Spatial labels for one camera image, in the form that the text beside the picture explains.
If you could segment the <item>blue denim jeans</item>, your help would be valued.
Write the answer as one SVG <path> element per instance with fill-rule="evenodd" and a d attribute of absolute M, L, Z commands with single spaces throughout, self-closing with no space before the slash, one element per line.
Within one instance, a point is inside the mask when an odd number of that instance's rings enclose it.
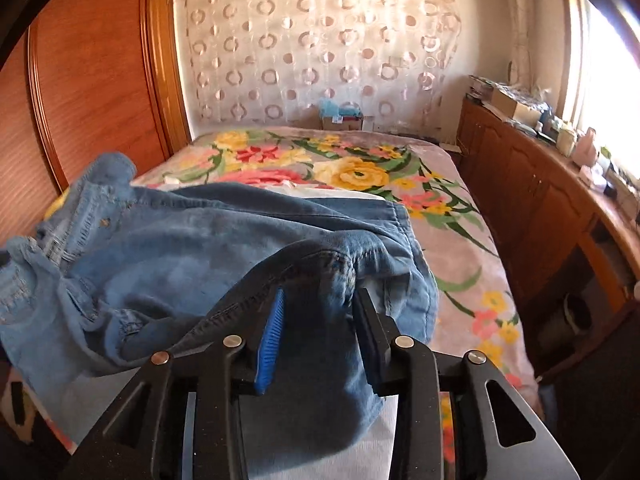
<path fill-rule="evenodd" d="M 153 353 L 227 336 L 284 295 L 276 377 L 242 403 L 248 470 L 275 474 L 356 443 L 383 402 L 367 383 L 352 295 L 429 342 L 435 278 L 403 206 L 237 184 L 138 188 L 99 157 L 63 207 L 1 252 L 1 343 L 55 423 L 80 441 Z"/>

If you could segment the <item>pink bottle on sideboard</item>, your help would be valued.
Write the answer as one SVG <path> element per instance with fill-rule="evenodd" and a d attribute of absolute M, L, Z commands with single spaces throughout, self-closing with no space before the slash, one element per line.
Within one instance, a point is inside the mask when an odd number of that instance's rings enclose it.
<path fill-rule="evenodd" d="M 596 163 L 599 156 L 596 136 L 596 130 L 589 127 L 587 132 L 578 139 L 572 154 L 572 161 L 576 166 L 592 167 Z"/>

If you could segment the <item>white floral folded quilt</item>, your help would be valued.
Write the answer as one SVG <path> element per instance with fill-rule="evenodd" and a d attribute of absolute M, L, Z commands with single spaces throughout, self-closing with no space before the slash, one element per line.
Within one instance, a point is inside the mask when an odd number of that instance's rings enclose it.
<path fill-rule="evenodd" d="M 300 200 L 235 184 L 143 190 L 72 267 L 111 315 L 88 333 L 100 358 L 134 369 L 65 469 L 69 479 L 243 479 L 340 452 L 381 409 L 352 317 L 366 288 L 405 311 L 420 275 L 397 209 L 380 200 Z M 239 394 L 242 325 L 285 294 L 273 380 Z"/>

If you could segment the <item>wooden wardrobe sliding doors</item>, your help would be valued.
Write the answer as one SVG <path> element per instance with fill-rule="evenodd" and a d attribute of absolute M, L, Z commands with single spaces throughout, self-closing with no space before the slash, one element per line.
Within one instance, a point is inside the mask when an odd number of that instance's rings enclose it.
<path fill-rule="evenodd" d="M 1 234 L 99 155 L 147 172 L 191 140 L 174 0 L 1 0 Z"/>

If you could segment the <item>long wooden sideboard cabinet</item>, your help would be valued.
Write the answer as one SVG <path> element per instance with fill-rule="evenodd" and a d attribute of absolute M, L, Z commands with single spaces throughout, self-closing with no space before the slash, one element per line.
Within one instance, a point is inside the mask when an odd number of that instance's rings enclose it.
<path fill-rule="evenodd" d="M 506 269 L 536 375 L 597 348 L 638 306 L 639 235 L 555 148 L 466 96 L 460 172 Z"/>

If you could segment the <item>window with wooden frame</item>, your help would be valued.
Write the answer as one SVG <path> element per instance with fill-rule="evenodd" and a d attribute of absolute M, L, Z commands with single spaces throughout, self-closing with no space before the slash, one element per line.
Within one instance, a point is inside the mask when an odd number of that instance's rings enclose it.
<path fill-rule="evenodd" d="M 568 69 L 561 117 L 596 132 L 617 167 L 639 177 L 639 64 L 589 0 L 563 0 Z"/>

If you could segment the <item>circle pattern sheer curtain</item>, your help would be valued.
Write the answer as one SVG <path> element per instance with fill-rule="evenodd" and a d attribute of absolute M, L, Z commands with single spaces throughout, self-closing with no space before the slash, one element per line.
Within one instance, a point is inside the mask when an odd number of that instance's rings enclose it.
<path fill-rule="evenodd" d="M 175 11 L 195 133 L 317 128 L 343 110 L 378 131 L 438 125 L 454 0 L 175 0 Z"/>

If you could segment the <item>white jar on sideboard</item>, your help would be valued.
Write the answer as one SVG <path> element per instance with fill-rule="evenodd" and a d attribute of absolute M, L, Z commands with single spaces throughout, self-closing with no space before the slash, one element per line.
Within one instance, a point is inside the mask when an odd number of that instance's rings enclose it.
<path fill-rule="evenodd" d="M 571 126 L 562 126 L 558 130 L 556 148 L 565 157 L 572 156 L 577 143 L 577 133 Z"/>

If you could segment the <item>floral plush bed blanket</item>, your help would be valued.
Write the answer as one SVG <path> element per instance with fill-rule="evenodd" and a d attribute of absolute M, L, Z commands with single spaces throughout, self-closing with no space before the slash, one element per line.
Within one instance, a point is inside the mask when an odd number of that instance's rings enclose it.
<path fill-rule="evenodd" d="M 538 387 L 506 271 L 480 211 L 440 148 L 378 133 L 232 130 L 200 136 L 144 174 L 134 166 L 131 182 L 166 192 L 234 182 L 298 198 L 375 198 L 403 206 L 438 290 L 432 339 L 413 339 L 454 356 L 471 350 L 484 353 L 488 364 L 529 405 L 538 405 Z M 63 207 L 73 184 L 43 222 Z M 350 448 L 361 457 L 358 471 L 373 474 L 381 452 L 369 445 L 368 433 L 385 410 L 382 402 L 369 430 L 349 448 L 275 474 L 311 474 L 316 463 Z"/>

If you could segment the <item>cardboard box on sideboard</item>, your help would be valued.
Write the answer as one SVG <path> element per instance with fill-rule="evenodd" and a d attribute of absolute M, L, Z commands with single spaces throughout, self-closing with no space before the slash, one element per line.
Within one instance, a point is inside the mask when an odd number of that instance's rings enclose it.
<path fill-rule="evenodd" d="M 499 87 L 492 89 L 490 105 L 506 119 L 516 120 L 532 128 L 540 121 L 542 115 L 540 104 Z"/>

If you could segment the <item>cardboard box with blue items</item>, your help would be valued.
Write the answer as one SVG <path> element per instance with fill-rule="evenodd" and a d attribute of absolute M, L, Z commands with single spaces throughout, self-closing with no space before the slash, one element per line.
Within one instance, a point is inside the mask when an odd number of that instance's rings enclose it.
<path fill-rule="evenodd" d="M 361 108 L 355 103 L 337 105 L 330 99 L 323 99 L 319 105 L 319 117 L 323 130 L 361 130 L 363 126 Z"/>

